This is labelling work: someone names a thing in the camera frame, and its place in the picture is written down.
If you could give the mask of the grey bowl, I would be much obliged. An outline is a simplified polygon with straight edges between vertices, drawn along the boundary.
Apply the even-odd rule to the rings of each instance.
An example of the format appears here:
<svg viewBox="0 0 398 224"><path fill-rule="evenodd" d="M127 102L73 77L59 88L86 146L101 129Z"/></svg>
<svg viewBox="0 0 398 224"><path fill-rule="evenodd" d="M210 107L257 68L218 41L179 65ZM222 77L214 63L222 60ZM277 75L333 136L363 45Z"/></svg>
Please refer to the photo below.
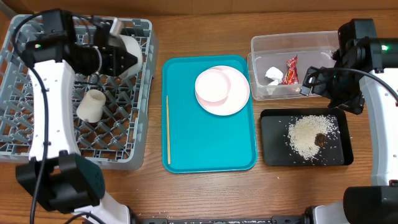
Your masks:
<svg viewBox="0 0 398 224"><path fill-rule="evenodd" d="M140 72L143 66L143 56L141 46L135 38L127 35L120 35L120 38L123 40L127 52L137 57L137 63L119 76L119 78L125 79Z"/></svg>

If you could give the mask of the red snack wrapper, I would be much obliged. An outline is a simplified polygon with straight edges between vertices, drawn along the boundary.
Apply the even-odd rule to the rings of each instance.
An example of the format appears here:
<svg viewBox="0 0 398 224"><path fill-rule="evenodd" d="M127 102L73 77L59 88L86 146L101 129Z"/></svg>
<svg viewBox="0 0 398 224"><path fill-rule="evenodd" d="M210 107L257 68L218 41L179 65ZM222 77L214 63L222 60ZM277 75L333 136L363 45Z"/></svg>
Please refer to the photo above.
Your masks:
<svg viewBox="0 0 398 224"><path fill-rule="evenodd" d="M283 85L294 85L299 83L298 73L297 73L297 62L298 62L297 56L287 61L287 72L282 80Z"/></svg>

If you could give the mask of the brown food scrap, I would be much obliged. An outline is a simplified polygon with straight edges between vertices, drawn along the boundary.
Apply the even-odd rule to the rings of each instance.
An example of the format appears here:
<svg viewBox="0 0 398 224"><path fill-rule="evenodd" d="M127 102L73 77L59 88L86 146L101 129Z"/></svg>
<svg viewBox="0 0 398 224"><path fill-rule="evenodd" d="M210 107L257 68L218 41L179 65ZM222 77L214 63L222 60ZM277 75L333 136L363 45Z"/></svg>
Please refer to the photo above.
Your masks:
<svg viewBox="0 0 398 224"><path fill-rule="evenodd" d="M323 133L318 133L315 136L314 144L318 147L325 147L326 144L326 136Z"/></svg>

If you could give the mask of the pile of rice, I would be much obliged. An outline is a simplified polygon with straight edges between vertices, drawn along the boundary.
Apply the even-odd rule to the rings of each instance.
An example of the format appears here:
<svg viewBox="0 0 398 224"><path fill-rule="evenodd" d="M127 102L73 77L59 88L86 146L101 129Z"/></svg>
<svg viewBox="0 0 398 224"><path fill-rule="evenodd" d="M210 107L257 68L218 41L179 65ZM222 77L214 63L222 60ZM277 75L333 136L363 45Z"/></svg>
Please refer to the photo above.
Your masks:
<svg viewBox="0 0 398 224"><path fill-rule="evenodd" d="M325 159L326 153L339 148L340 130L336 116L307 115L291 117L286 125L287 138L285 145L298 154L305 162ZM315 136L323 133L326 136L325 147L314 144Z"/></svg>

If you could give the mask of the white cup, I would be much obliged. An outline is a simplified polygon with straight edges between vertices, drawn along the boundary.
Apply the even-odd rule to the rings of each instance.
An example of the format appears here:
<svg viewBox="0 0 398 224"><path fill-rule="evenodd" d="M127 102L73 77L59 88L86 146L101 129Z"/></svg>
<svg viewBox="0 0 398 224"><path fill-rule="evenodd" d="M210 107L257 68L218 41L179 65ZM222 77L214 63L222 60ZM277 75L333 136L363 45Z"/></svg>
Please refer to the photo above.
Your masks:
<svg viewBox="0 0 398 224"><path fill-rule="evenodd" d="M106 96L103 92L89 90L79 104L76 114L83 121L97 123L102 117L102 107L105 105L105 102Z"/></svg>

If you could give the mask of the white napkin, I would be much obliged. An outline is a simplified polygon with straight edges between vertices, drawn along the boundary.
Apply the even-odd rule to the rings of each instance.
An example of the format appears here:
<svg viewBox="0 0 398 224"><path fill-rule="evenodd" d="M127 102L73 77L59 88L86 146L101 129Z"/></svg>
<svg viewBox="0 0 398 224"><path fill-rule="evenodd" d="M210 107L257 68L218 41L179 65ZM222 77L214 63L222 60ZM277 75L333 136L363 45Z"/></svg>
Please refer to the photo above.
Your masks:
<svg viewBox="0 0 398 224"><path fill-rule="evenodd" d="M279 85L282 83L284 74L278 68L271 67L266 72L265 77L272 80L269 85Z"/></svg>

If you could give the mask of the small pink plate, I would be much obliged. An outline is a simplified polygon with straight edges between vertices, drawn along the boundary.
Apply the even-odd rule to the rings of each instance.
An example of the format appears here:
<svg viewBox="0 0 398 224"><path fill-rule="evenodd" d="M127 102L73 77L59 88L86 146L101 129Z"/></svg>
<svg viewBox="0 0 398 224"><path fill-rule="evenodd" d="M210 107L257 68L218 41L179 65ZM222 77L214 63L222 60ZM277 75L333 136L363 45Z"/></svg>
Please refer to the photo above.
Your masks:
<svg viewBox="0 0 398 224"><path fill-rule="evenodd" d="M226 99L231 89L227 74L217 69L208 69L199 74L195 81L195 93L209 103L217 103Z"/></svg>

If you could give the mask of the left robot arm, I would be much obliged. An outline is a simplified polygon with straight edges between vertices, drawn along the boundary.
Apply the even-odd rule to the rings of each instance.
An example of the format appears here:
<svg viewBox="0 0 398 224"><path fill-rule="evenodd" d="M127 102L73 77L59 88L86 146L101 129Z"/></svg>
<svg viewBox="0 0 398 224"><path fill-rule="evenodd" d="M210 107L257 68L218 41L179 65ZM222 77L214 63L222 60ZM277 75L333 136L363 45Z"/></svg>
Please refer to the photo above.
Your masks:
<svg viewBox="0 0 398 224"><path fill-rule="evenodd" d="M93 16L91 43L79 44L75 14L61 9L39 13L43 32L18 50L29 70L34 130L29 161L16 167L18 183L32 196L32 208L85 218L91 223L137 223L127 206L107 193L101 168L78 148L73 121L73 87L78 74L128 77L141 69L141 48L122 33L123 22Z"/></svg>

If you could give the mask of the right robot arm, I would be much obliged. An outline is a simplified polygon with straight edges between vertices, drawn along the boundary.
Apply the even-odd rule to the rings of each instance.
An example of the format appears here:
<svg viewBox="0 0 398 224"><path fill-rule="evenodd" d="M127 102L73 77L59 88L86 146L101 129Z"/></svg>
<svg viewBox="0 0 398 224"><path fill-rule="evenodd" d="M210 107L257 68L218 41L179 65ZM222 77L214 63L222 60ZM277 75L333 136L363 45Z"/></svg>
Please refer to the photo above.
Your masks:
<svg viewBox="0 0 398 224"><path fill-rule="evenodd" d="M371 185L348 187L343 199L309 208L310 221L397 223L397 39L379 38L372 19L338 29L332 68L309 67L300 94L330 99L329 108L367 109L373 148Z"/></svg>

